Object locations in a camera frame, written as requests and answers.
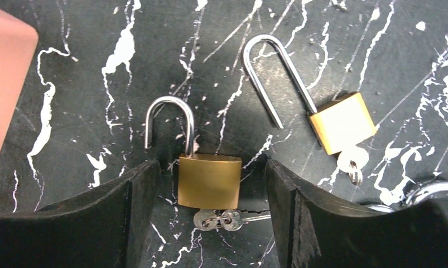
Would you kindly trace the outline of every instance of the key ring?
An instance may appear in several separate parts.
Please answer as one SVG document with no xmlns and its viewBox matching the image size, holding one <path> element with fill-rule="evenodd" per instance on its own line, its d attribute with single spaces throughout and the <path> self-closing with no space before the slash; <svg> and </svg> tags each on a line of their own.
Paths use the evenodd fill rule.
<svg viewBox="0 0 448 268">
<path fill-rule="evenodd" d="M 230 222 L 232 219 L 230 219 L 230 217 L 228 216 L 215 216 L 215 217 L 210 217 L 209 219 L 203 221 L 203 227 L 207 227 L 209 226 L 210 222 L 213 221 L 224 221 L 224 222 Z"/>
<path fill-rule="evenodd" d="M 448 193 L 448 181 L 432 181 L 414 190 L 403 202 L 404 207 L 417 205 L 436 193 Z"/>
<path fill-rule="evenodd" d="M 357 169 L 357 164 L 354 161 L 351 161 L 350 167 L 352 168 L 352 171 L 349 172 L 349 177 L 352 184 L 357 186 L 362 184 L 363 177 L 361 172 Z"/>
</svg>

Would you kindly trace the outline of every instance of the padlock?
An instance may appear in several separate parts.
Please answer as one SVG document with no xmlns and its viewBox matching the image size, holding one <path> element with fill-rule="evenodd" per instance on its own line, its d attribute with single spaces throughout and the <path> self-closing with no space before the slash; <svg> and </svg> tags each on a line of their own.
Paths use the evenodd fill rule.
<svg viewBox="0 0 448 268">
<path fill-rule="evenodd" d="M 346 94 L 335 101 L 319 107 L 319 109 L 316 108 L 296 67 L 293 65 L 290 56 L 280 40 L 272 35 L 257 35 L 245 45 L 243 62 L 250 76 L 250 80 L 278 129 L 283 129 L 283 123 L 276 113 L 250 61 L 250 50 L 259 42 L 267 42 L 278 51 L 283 65 L 307 105 L 309 110 L 308 118 L 312 129 L 328 155 L 336 154 L 347 147 L 359 144 L 377 133 L 377 129 L 360 92 Z"/>
<path fill-rule="evenodd" d="M 145 148 L 151 148 L 153 116 L 164 103 L 178 105 L 186 116 L 186 149 L 179 157 L 178 204 L 200 209 L 236 209 L 242 159 L 194 153 L 194 115 L 182 99 L 164 96 L 149 107 L 145 121 Z"/>
</svg>

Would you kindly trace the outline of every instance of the black surface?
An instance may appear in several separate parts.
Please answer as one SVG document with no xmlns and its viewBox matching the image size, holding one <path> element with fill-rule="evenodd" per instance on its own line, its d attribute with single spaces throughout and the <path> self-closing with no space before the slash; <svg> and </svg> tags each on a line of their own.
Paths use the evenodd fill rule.
<svg viewBox="0 0 448 268">
<path fill-rule="evenodd" d="M 35 212 L 0 214 L 0 267 L 138 267 L 157 161 Z"/>
<path fill-rule="evenodd" d="M 345 1 L 346 10 L 329 6 L 329 0 L 313 0 L 304 8 L 301 1 L 268 0 L 253 13 L 258 1 L 208 1 L 196 11 L 197 0 L 141 0 L 131 29 L 132 81 L 128 85 L 124 64 L 106 75 L 114 99 L 108 118 L 117 116 L 114 123 L 123 124 L 111 132 L 102 68 L 114 54 L 127 18 L 131 21 L 134 1 L 127 5 L 127 0 L 0 0 L 1 9 L 40 34 L 0 155 L 0 213 L 31 212 L 89 190 L 94 172 L 98 182 L 105 183 L 158 159 L 163 183 L 151 220 L 156 231 L 143 267 L 172 262 L 275 267 L 270 221 L 254 222 L 236 233 L 204 233 L 194 230 L 196 210 L 176 204 L 175 160 L 184 150 L 184 139 L 176 137 L 185 123 L 182 115 L 165 107 L 155 118 L 153 148 L 143 149 L 145 112 L 154 99 L 169 92 L 184 97 L 194 109 L 198 152 L 215 153 L 222 140 L 218 153 L 243 159 L 241 209 L 268 209 L 266 159 L 260 153 L 355 202 L 396 203 L 410 179 L 433 178 L 433 172 L 448 179 L 448 0 L 396 0 L 392 7 L 388 1 Z M 378 18 L 372 16 L 375 10 Z M 424 31 L 415 27 L 421 21 Z M 279 131 L 271 124 L 241 71 L 239 49 L 260 33 L 272 33 L 284 44 L 291 40 L 287 50 L 317 105 L 341 90 L 357 90 L 362 81 L 360 91 L 379 130 L 360 145 L 370 156 L 360 187 L 336 168 L 333 157 L 318 149 L 301 98 L 275 55 L 254 63 L 286 128 Z M 255 47 L 252 58 L 262 46 Z M 130 47 L 119 51 L 129 56 L 133 52 Z M 271 51 L 266 46 L 264 54 Z M 191 64 L 192 74 L 180 60 Z M 40 114 L 48 114 L 45 93 L 53 93 L 52 85 L 51 136 L 39 139 L 46 143 L 34 152 L 38 153 L 32 156 L 32 169 L 27 154 L 40 133 L 47 133 L 42 126 L 48 122 L 42 122 Z M 100 169 L 92 166 L 92 159 Z"/>
<path fill-rule="evenodd" d="M 383 214 L 305 182 L 276 160 L 265 176 L 274 189 L 268 201 L 281 267 L 448 267 L 446 198 Z"/>
</svg>

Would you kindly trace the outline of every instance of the metal ring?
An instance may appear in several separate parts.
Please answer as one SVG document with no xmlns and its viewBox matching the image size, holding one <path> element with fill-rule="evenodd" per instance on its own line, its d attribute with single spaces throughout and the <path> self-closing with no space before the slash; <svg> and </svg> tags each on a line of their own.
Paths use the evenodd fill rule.
<svg viewBox="0 0 448 268">
<path fill-rule="evenodd" d="M 352 184 L 356 186 L 362 184 L 363 177 L 360 170 L 357 169 L 357 164 L 354 161 L 351 161 L 350 167 L 352 168 L 352 172 L 349 172 L 349 177 Z"/>
<path fill-rule="evenodd" d="M 392 209 L 391 207 L 389 207 L 387 205 L 382 205 L 382 204 L 370 204 L 370 205 L 364 205 L 364 207 L 371 208 L 373 210 L 385 212 L 385 213 L 395 212 L 395 210 Z"/>
<path fill-rule="evenodd" d="M 209 223 L 213 222 L 213 221 L 226 221 L 227 222 L 227 221 L 231 221 L 231 220 L 232 219 L 228 216 L 215 216 L 215 217 L 211 217 L 211 218 L 203 221 L 203 227 L 209 226 Z"/>
<path fill-rule="evenodd" d="M 433 181 L 423 185 L 406 196 L 403 203 L 405 207 L 417 205 L 430 196 L 441 192 L 448 192 L 448 181 Z"/>
</svg>

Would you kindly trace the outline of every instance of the padlock body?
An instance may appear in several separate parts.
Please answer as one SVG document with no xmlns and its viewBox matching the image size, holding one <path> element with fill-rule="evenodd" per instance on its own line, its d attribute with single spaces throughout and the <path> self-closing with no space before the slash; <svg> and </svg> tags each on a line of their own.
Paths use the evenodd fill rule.
<svg viewBox="0 0 448 268">
<path fill-rule="evenodd" d="M 343 151 L 377 133 L 360 92 L 349 93 L 309 115 L 309 121 L 328 155 Z"/>
<path fill-rule="evenodd" d="M 242 159 L 225 155 L 180 155 L 178 204 L 201 209 L 236 209 Z"/>
</svg>

